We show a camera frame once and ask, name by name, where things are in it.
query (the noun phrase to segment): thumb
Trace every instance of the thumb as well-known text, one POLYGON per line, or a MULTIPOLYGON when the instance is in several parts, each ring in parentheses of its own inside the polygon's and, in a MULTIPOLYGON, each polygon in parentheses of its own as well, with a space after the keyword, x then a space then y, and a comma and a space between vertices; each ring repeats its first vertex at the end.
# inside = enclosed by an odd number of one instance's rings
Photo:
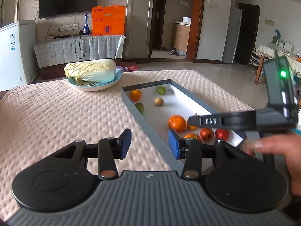
POLYGON ((287 156, 300 149, 301 136, 297 134, 273 135, 254 141, 250 147, 263 154, 287 156))

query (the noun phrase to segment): green tomato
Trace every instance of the green tomato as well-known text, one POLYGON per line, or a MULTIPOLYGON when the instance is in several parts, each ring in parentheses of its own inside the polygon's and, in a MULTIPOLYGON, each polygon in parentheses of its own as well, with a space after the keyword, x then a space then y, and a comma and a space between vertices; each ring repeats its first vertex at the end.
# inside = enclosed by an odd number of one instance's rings
POLYGON ((139 110, 139 112, 142 114, 144 111, 144 105, 142 103, 136 103, 135 106, 139 110))
POLYGON ((166 88, 165 88, 165 87, 159 87, 158 93, 159 93, 160 95, 165 95, 165 94, 166 94, 166 88))

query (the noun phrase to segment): orange box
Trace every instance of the orange box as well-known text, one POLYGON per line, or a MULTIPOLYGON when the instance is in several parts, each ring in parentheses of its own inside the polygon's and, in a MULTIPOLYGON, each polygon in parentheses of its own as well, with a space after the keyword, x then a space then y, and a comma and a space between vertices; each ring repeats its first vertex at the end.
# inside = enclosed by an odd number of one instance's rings
POLYGON ((93 35, 124 35, 125 6, 97 6, 92 8, 93 35))

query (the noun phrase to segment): doorway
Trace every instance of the doorway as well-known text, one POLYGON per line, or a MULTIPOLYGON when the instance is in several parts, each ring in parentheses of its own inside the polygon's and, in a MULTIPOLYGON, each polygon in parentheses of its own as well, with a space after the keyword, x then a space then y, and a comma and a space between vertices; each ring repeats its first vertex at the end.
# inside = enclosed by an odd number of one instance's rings
POLYGON ((158 58, 165 61, 196 61, 204 2, 153 1, 148 53, 151 61, 157 61, 158 58), (189 22, 185 22, 183 17, 189 17, 189 22))
POLYGON ((238 8, 243 12, 234 61, 243 65, 248 65, 255 47, 260 6, 238 3, 238 8))

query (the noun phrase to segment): green led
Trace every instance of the green led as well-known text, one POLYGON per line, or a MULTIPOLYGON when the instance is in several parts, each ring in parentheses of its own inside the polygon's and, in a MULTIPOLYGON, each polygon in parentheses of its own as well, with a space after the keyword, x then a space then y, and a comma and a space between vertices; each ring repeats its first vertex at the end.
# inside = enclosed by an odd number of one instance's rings
POLYGON ((280 75, 281 75, 282 77, 286 77, 286 72, 285 72, 285 71, 281 71, 281 72, 280 72, 280 75))

